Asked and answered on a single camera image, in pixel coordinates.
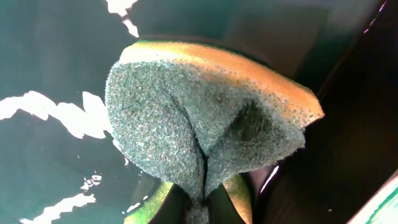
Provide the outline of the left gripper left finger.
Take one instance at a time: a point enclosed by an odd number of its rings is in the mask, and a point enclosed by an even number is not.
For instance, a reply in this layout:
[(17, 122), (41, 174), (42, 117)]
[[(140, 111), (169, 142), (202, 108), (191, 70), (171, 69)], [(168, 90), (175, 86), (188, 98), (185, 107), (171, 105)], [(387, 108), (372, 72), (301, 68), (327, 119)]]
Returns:
[(152, 224), (187, 224), (190, 206), (189, 196), (179, 186), (173, 185)]

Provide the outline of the green yellow sponge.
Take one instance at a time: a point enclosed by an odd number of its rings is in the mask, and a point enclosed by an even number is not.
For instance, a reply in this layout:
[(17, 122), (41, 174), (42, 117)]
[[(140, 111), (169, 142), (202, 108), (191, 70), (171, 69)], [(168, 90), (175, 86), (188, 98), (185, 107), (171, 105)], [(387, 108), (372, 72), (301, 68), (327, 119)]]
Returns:
[(126, 47), (106, 80), (119, 149), (189, 196), (189, 223), (208, 223), (206, 199), (233, 176), (305, 145), (324, 117), (313, 92), (236, 53), (188, 42)]

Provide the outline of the white plate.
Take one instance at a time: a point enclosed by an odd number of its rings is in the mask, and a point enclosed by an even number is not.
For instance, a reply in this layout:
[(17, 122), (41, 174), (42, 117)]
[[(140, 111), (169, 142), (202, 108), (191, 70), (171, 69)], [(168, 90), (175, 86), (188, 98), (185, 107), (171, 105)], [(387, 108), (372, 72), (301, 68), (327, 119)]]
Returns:
[(347, 224), (397, 224), (397, 170)]

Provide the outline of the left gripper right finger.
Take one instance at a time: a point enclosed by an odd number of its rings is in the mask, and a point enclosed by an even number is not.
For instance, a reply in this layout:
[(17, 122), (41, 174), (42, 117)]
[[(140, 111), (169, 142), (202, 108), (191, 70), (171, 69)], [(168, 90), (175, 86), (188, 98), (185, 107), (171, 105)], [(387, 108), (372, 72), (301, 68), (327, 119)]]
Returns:
[(244, 224), (222, 184), (207, 198), (209, 224)]

